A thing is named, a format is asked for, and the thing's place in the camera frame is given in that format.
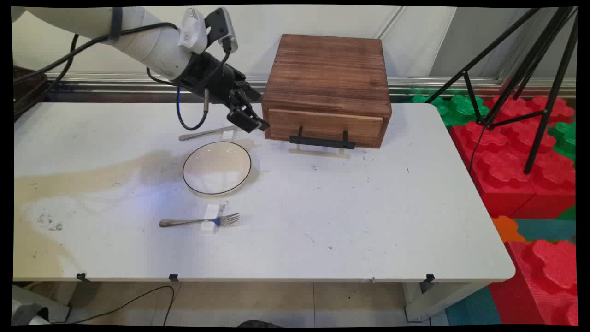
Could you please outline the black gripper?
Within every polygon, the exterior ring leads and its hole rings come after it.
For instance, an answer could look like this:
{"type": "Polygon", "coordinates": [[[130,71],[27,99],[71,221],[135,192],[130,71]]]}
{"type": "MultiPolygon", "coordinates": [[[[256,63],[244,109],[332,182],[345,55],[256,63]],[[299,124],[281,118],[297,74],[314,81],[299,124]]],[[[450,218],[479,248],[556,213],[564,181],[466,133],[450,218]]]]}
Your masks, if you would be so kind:
{"type": "Polygon", "coordinates": [[[266,131],[270,124],[259,117],[251,103],[260,101],[261,94],[245,80],[245,75],[229,64],[206,51],[192,54],[181,75],[173,80],[190,92],[204,97],[204,89],[209,92],[209,102],[228,105],[227,119],[247,133],[254,130],[266,131]]]}

